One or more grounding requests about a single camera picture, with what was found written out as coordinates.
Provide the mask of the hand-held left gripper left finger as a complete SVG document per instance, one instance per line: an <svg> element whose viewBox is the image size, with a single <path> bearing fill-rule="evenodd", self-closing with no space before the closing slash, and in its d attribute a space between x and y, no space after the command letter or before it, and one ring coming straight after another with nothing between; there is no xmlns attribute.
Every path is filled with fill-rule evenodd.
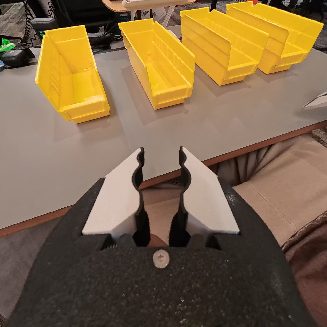
<svg viewBox="0 0 327 327"><path fill-rule="evenodd" d="M110 235L114 242L131 235L135 244L150 241L149 217L140 190L145 163L143 147L108 173L82 230L83 235Z"/></svg>

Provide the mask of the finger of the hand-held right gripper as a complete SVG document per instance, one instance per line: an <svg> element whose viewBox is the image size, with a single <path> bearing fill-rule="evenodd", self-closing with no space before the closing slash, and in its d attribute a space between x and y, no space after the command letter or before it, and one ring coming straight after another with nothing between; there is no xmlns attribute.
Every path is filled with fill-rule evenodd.
<svg viewBox="0 0 327 327"><path fill-rule="evenodd" d="M327 92L316 96L314 99L304 105L303 109L312 110L327 107Z"/></svg>

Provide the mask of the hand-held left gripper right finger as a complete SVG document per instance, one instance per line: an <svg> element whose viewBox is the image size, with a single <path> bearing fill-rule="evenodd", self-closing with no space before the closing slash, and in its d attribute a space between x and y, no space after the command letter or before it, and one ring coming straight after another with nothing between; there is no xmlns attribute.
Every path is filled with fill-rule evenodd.
<svg viewBox="0 0 327 327"><path fill-rule="evenodd" d="M205 243L212 235L238 235L240 229L218 176L183 146L179 165L183 187L171 222L169 246L186 247L194 235L201 235Z"/></svg>

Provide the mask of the yellow plastic storage bin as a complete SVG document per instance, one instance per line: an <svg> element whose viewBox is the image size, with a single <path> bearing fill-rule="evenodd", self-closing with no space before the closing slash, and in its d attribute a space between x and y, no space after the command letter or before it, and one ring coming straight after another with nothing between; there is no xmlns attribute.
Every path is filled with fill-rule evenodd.
<svg viewBox="0 0 327 327"><path fill-rule="evenodd" d="M181 104L194 86L195 55L153 19L120 22L130 64L155 110Z"/></svg>
<svg viewBox="0 0 327 327"><path fill-rule="evenodd" d="M35 83L65 121L110 115L84 25L44 31Z"/></svg>
<svg viewBox="0 0 327 327"><path fill-rule="evenodd" d="M243 81L257 70L269 34L217 10L180 11L182 44L219 86Z"/></svg>
<svg viewBox="0 0 327 327"><path fill-rule="evenodd" d="M324 24L253 1L226 5L226 14L269 35L258 69L265 74L288 70L311 51Z"/></svg>

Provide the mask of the grey desk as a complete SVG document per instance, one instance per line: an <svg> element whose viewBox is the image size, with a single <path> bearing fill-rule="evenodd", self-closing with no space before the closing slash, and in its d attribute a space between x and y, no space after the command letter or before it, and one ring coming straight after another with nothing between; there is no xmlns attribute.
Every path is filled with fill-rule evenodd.
<svg viewBox="0 0 327 327"><path fill-rule="evenodd" d="M1 229L73 205L139 147L147 187L172 178L180 146L218 161L325 125L326 108L304 109L326 92L326 54L315 49L288 71L257 70L223 87L196 67L191 97L159 110L125 48L95 60L110 116L81 124L55 111L35 84L35 63L1 71Z"/></svg>

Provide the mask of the person's beige trousers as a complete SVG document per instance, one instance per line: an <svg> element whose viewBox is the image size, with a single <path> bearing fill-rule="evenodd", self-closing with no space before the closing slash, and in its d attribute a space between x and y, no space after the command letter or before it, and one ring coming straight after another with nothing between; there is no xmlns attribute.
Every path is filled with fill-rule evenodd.
<svg viewBox="0 0 327 327"><path fill-rule="evenodd" d="M308 134L208 167L256 211L284 251L326 221L326 142Z"/></svg>

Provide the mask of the person's brown top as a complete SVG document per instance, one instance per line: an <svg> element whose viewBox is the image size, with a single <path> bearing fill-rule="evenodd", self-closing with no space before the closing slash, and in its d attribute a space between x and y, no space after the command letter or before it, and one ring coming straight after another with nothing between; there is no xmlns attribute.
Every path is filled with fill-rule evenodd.
<svg viewBox="0 0 327 327"><path fill-rule="evenodd" d="M327 212L289 238L282 250L317 326L327 326Z"/></svg>

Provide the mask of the black pouch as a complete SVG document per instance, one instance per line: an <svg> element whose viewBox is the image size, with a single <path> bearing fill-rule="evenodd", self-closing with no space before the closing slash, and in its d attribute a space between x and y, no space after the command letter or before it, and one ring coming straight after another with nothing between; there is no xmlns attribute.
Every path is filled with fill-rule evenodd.
<svg viewBox="0 0 327 327"><path fill-rule="evenodd" d="M12 49L3 53L1 61L6 67L20 68L26 66L29 63L30 59L24 50Z"/></svg>

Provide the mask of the green wrapper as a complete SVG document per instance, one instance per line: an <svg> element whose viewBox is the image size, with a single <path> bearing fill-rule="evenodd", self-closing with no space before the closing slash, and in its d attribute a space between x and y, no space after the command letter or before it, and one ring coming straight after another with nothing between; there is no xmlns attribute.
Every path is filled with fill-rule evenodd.
<svg viewBox="0 0 327 327"><path fill-rule="evenodd" d="M6 38L1 38L0 53L4 53L14 49L16 45Z"/></svg>

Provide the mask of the black bag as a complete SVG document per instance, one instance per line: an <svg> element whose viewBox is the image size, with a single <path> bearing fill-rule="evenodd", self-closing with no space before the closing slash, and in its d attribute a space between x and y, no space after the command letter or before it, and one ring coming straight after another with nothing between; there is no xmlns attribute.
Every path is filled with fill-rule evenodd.
<svg viewBox="0 0 327 327"><path fill-rule="evenodd" d="M101 0L51 0L51 4L61 27L100 27L113 22L116 16Z"/></svg>

